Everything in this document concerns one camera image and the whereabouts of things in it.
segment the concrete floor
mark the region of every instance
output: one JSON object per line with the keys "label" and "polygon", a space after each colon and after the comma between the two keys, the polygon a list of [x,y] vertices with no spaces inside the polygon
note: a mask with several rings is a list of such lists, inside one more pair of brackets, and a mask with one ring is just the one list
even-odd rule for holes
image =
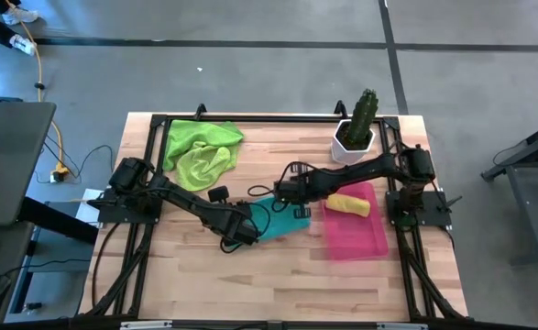
{"label": "concrete floor", "polygon": [[[46,20],[38,36],[115,39],[385,40],[376,0],[29,0]],[[538,45],[538,0],[388,0],[397,42]],[[398,109],[386,50],[41,47],[46,99],[74,160],[118,148],[128,111],[330,113],[365,87],[382,114]],[[509,183],[478,176],[492,156],[538,129],[538,53],[400,51],[409,113],[423,115],[439,182],[464,195],[453,209],[467,306],[478,320],[538,326],[538,266],[511,269],[531,246]],[[36,63],[0,46],[0,95],[36,98]],[[32,182],[44,201],[79,198],[109,178],[108,153],[92,156],[83,183]],[[41,180],[54,159],[38,162]]]}

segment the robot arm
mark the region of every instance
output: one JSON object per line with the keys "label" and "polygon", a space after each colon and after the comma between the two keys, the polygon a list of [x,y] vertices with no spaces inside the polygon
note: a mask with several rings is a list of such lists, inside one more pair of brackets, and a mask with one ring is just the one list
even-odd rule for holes
{"label": "robot arm", "polygon": [[275,181],[273,192],[284,203],[300,205],[298,215],[303,217],[309,212],[302,208],[304,204],[327,198],[341,187],[377,178],[392,178],[403,183],[400,194],[404,208],[421,207],[423,187],[435,179],[430,153],[417,145],[416,148],[405,149],[397,157],[403,159],[404,168],[397,165],[396,155],[390,153],[337,170],[307,170],[306,164],[295,162],[290,166],[298,174],[287,181]]}
{"label": "robot arm", "polygon": [[[153,172],[150,181],[142,182],[149,172]],[[111,188],[104,192],[103,197],[88,204],[98,209],[119,206],[145,214],[156,201],[164,200],[199,217],[203,226],[227,242],[251,245],[257,241],[258,229],[246,223],[250,217],[249,204],[226,203],[228,193],[225,187],[208,193],[213,202],[221,203],[208,202],[169,181],[164,175],[154,173],[152,165],[136,158],[122,159],[109,184]]]}

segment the blue towel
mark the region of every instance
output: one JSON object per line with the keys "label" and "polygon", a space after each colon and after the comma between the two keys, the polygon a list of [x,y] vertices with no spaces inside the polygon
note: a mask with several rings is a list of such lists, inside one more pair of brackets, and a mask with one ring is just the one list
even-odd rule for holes
{"label": "blue towel", "polygon": [[[267,197],[254,201],[255,204],[263,205],[269,210],[270,224],[267,231],[258,239],[259,241],[267,241],[287,235],[289,233],[307,228],[310,224],[311,217],[296,219],[293,216],[293,210],[299,206],[289,205],[282,212],[274,212],[271,208],[275,197]],[[275,209],[280,210],[283,207],[282,203],[275,203]],[[267,226],[267,212],[257,205],[251,204],[250,211],[252,212],[252,221],[257,225],[258,230],[262,232]]]}

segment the wooden table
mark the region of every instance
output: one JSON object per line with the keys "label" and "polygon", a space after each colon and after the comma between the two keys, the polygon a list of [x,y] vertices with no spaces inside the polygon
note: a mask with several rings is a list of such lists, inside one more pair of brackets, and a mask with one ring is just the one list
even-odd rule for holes
{"label": "wooden table", "polygon": [[[130,113],[117,161],[142,158],[151,113]],[[429,149],[423,118],[399,116],[403,141]],[[318,167],[337,168],[331,161],[330,141],[335,124],[237,123],[245,135],[234,170],[215,186],[225,185],[230,200],[252,200],[247,188],[271,186],[287,163],[294,160]],[[159,133],[153,160],[158,156]],[[374,142],[365,159],[381,152]],[[379,207],[386,211],[387,181],[371,181]],[[397,239],[383,216],[390,253],[370,261],[333,262],[325,258],[322,213],[312,203],[312,224],[301,232],[241,248],[226,255],[220,237],[204,229],[199,219],[165,203],[155,228],[148,259],[139,317],[166,319],[286,321],[408,321]],[[97,298],[102,297],[120,271],[129,225],[121,225],[105,248],[97,275]],[[109,230],[100,230],[95,256]],[[427,268],[446,299],[462,314],[467,308],[454,250],[445,232],[422,227]],[[87,277],[80,313],[91,307],[91,278]],[[423,311],[421,286],[414,281],[418,306]],[[133,285],[126,291],[130,304]]]}

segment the paper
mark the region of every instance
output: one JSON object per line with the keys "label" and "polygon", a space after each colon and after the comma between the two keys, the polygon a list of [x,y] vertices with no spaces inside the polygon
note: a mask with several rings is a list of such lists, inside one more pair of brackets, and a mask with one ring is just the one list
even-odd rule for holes
{"label": "paper", "polygon": [[[100,191],[96,189],[85,189],[82,199],[84,201],[96,199],[103,192],[104,191]],[[97,217],[99,215],[100,215],[100,211],[98,209],[88,205],[86,202],[82,202],[79,205],[79,209],[77,210],[77,215],[75,217],[83,221],[84,223],[101,228],[104,224],[97,222]]]}

